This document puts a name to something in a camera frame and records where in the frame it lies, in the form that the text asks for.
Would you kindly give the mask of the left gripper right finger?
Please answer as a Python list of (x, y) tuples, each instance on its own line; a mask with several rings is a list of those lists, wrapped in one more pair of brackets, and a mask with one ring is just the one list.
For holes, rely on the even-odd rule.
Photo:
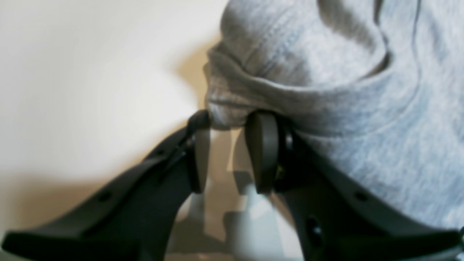
[(455, 261), (459, 230), (435, 229), (388, 206), (331, 166), (268, 112), (250, 114), (245, 139), (257, 193), (276, 193), (306, 261)]

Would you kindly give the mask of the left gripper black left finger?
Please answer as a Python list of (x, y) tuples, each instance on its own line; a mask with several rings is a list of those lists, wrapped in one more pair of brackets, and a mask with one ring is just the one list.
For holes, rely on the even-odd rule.
[(204, 191), (210, 148), (207, 110), (56, 220), (10, 230), (2, 249), (32, 261), (162, 261), (176, 215)]

